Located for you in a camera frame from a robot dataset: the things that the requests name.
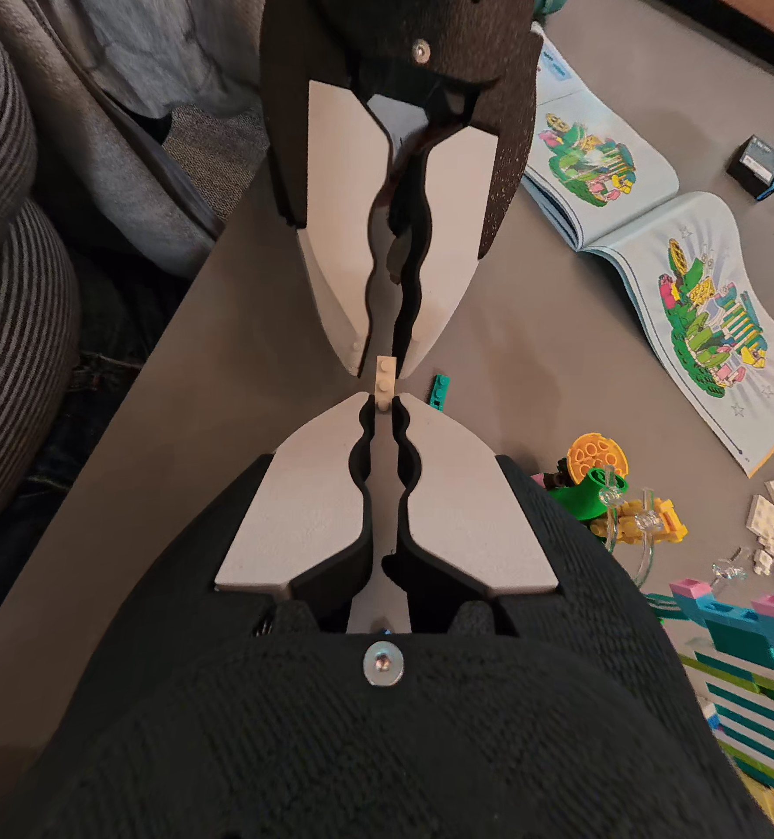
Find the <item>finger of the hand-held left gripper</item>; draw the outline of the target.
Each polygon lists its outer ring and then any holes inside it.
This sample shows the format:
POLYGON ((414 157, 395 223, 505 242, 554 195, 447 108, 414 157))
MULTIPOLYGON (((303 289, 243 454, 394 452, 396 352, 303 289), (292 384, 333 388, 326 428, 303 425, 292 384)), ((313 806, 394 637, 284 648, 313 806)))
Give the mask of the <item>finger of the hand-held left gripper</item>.
POLYGON ((354 377, 371 333, 371 210, 391 160, 387 134, 351 90, 310 81, 307 218, 298 245, 322 328, 354 377))
POLYGON ((496 153, 494 135, 462 128, 413 163, 410 250, 392 341, 398 378, 427 356, 476 272, 496 153))

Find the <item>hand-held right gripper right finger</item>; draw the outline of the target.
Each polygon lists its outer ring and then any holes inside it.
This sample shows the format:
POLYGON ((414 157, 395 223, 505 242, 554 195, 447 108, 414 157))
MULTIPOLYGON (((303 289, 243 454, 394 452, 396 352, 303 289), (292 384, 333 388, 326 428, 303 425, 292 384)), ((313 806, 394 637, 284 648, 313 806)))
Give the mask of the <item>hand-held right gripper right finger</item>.
POLYGON ((559 583, 493 450, 420 399, 392 402, 403 485, 387 575, 414 633, 445 633, 464 603, 545 595, 559 583))

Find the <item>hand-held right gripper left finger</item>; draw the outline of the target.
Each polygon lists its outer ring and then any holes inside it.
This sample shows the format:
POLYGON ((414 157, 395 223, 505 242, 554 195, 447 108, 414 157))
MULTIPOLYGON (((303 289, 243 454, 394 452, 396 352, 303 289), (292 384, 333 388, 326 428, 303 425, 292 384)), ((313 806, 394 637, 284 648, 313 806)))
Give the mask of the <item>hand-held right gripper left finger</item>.
POLYGON ((277 447, 215 576, 217 591, 306 603, 323 631, 347 632, 351 602, 372 571, 374 420, 374 397, 354 393, 277 447))

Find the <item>beige small brick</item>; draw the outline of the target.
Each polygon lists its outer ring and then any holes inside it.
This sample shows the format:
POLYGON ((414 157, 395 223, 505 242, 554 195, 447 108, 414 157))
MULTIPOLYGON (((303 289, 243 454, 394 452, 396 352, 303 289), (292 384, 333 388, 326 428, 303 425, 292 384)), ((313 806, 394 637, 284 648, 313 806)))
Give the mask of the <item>beige small brick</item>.
POLYGON ((392 407, 392 400, 395 395, 396 366, 396 357, 377 356, 373 395, 379 412, 388 412, 392 407))

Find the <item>grey desk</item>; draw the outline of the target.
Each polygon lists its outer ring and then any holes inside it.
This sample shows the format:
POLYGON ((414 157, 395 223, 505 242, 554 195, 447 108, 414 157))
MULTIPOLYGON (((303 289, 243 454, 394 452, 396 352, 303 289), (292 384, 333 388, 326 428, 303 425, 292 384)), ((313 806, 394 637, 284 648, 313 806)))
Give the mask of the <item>grey desk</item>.
MULTIPOLYGON (((675 168, 726 201, 774 319, 774 195, 725 168, 774 140, 774 68, 657 2, 569 2, 549 38, 585 83, 675 168)), ((0 822, 62 719, 121 603, 172 540, 261 454, 359 390, 319 324, 294 231, 262 166, 0 607, 0 822)), ((451 377, 445 412, 528 473, 588 431, 625 450, 634 488, 689 530, 645 591, 750 543, 748 478, 650 351, 618 275, 576 254, 520 190, 448 326, 400 390, 451 377)))

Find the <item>person's grey cardigan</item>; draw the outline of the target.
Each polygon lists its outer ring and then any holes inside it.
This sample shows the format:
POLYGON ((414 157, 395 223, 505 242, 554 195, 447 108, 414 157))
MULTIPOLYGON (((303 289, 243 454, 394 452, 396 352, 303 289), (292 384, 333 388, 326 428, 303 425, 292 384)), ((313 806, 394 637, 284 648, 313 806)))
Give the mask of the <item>person's grey cardigan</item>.
POLYGON ((47 151, 142 257, 193 278, 267 147, 261 1, 0 2, 47 151))

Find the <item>person's jeans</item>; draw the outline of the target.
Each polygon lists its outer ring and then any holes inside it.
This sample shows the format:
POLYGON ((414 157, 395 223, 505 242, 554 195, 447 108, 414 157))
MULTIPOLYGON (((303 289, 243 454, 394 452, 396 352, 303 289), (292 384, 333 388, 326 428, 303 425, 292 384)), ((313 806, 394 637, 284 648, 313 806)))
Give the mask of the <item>person's jeans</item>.
POLYGON ((48 435, 0 513, 0 606, 192 283, 138 255, 98 247, 70 255, 80 286, 78 361, 48 435))

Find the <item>light blue instruction booklet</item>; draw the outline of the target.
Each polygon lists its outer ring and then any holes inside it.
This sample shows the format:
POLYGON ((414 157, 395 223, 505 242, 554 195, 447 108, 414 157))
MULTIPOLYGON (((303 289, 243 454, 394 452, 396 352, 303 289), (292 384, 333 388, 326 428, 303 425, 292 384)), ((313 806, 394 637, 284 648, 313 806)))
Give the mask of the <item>light blue instruction booklet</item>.
POLYGON ((571 249, 623 281, 654 355, 748 477, 774 454, 774 319, 727 204, 680 194, 672 165, 549 40, 522 184, 571 249))

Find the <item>striped brick panel build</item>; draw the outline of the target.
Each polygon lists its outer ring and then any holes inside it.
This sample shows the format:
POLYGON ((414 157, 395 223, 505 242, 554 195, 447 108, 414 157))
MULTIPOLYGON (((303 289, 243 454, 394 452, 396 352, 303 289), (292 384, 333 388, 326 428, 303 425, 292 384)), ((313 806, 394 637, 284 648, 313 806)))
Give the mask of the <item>striped brick panel build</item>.
POLYGON ((645 598, 662 623, 701 627, 676 651, 714 737, 774 823, 774 595, 743 608, 690 578, 670 590, 645 598))

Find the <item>small black device blue edge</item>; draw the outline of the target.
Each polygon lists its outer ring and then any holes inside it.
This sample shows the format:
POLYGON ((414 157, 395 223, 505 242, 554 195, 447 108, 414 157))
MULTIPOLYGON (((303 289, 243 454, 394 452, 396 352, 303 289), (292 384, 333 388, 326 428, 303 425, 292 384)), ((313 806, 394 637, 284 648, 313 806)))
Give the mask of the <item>small black device blue edge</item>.
POLYGON ((757 202, 774 194, 774 146, 753 134, 736 149, 726 172, 757 202))

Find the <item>person's striped shirt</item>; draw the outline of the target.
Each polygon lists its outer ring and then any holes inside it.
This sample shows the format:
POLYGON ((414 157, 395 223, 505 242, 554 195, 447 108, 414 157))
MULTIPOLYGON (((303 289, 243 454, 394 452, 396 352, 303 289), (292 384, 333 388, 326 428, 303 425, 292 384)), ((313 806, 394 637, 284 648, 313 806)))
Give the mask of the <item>person's striped shirt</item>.
POLYGON ((32 199, 33 119, 0 40, 0 513, 49 433, 75 365, 79 289, 32 199))

